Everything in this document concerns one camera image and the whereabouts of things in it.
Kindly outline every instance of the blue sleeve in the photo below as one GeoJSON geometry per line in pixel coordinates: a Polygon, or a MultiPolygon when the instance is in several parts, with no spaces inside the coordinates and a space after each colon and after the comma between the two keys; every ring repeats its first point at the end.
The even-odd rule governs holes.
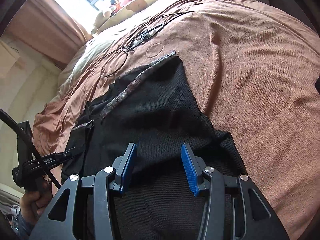
{"type": "Polygon", "coordinates": [[[28,240],[34,226],[26,222],[19,212],[18,215],[18,236],[21,240],[28,240]]]}

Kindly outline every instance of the beige wall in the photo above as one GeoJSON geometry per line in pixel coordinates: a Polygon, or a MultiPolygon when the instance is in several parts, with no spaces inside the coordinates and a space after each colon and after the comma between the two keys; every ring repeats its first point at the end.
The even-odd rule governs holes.
{"type": "MultiPolygon", "coordinates": [[[[29,120],[32,128],[35,114],[55,97],[61,70],[22,42],[6,35],[1,40],[17,49],[20,58],[6,77],[0,78],[0,107],[16,122],[29,120]]],[[[11,173],[18,165],[16,137],[0,121],[0,183],[23,192],[23,188],[15,185],[11,173]]]]}

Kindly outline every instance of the pink blanket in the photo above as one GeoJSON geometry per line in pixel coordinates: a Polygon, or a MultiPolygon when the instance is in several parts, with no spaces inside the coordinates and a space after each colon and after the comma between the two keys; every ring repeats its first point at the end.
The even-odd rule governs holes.
{"type": "MultiPolygon", "coordinates": [[[[190,10],[129,53],[117,75],[175,49],[200,110],[214,128],[231,132],[249,176],[295,240],[320,205],[320,96],[314,87],[320,39],[299,20],[255,0],[180,0],[159,15],[190,10]]],[[[65,149],[86,101],[115,80],[99,78],[101,68],[107,75],[123,59],[97,57],[60,101],[37,114],[40,152],[65,149]]],[[[60,179],[59,170],[55,175],[60,179]]]]}

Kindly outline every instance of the pink curtain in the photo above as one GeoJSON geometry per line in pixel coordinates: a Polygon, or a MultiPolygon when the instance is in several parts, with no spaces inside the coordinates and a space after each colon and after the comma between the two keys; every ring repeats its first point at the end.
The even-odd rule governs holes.
{"type": "Polygon", "coordinates": [[[27,0],[6,31],[64,69],[92,36],[54,0],[27,0]]]}

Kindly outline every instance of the person's arm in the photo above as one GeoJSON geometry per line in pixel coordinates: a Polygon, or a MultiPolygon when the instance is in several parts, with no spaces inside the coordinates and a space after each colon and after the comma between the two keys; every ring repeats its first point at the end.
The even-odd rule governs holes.
{"type": "MultiPolygon", "coordinates": [[[[43,187],[44,189],[49,189],[49,182],[45,180],[43,187]]],[[[18,236],[21,240],[27,240],[29,238],[33,227],[38,221],[32,211],[32,203],[36,203],[38,207],[37,214],[38,216],[41,216],[51,199],[51,190],[46,190],[42,196],[40,196],[38,191],[30,191],[22,196],[20,199],[20,213],[18,216],[18,236]]]]}

